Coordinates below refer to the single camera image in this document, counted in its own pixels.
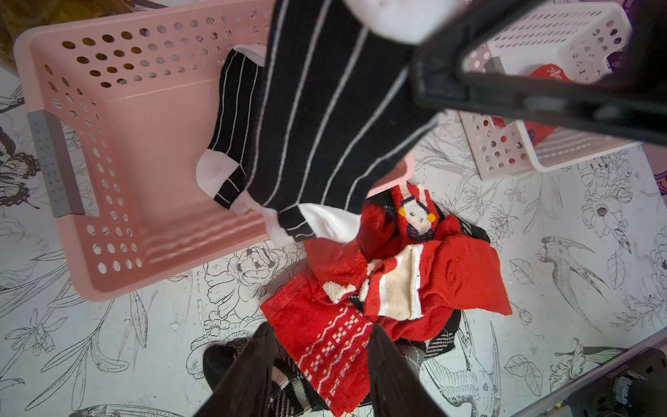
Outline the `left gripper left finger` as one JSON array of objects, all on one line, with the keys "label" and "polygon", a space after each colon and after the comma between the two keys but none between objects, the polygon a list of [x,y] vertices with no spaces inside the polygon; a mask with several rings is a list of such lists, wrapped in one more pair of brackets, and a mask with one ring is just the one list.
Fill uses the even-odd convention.
[{"label": "left gripper left finger", "polygon": [[230,347],[214,344],[204,351],[203,373],[212,394],[197,416],[267,416],[272,371],[277,354],[274,330],[262,323],[236,358]]}]

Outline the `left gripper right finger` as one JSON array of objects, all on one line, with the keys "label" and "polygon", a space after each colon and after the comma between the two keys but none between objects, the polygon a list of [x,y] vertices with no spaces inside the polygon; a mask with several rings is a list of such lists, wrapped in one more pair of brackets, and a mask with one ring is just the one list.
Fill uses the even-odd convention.
[{"label": "left gripper right finger", "polygon": [[378,324],[368,344],[368,373],[374,416],[446,416]]}]

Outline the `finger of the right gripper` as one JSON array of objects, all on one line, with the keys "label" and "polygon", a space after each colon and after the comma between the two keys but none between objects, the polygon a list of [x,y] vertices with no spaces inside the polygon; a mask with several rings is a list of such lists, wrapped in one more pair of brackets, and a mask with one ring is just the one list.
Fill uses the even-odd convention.
[{"label": "finger of the right gripper", "polygon": [[410,81],[421,107],[509,116],[666,144],[666,3],[643,1],[616,75],[594,84],[465,72],[465,58],[538,7],[536,1],[476,1],[413,53]]}]

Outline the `red bear sock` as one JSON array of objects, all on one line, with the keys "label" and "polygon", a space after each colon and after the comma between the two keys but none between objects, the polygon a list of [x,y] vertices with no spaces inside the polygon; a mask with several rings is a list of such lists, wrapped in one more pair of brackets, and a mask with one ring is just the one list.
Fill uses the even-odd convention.
[{"label": "red bear sock", "polygon": [[368,260],[387,259],[406,246],[461,233],[459,219],[437,208],[429,191],[403,182],[367,199],[357,243]]}]

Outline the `black pinstripe sock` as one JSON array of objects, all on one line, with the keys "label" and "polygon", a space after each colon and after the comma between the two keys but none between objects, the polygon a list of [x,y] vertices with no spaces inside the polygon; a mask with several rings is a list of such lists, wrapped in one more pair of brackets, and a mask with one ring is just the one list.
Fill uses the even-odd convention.
[{"label": "black pinstripe sock", "polygon": [[436,125],[412,98],[417,46],[454,1],[279,1],[243,200],[278,245],[356,238],[373,186]]}]

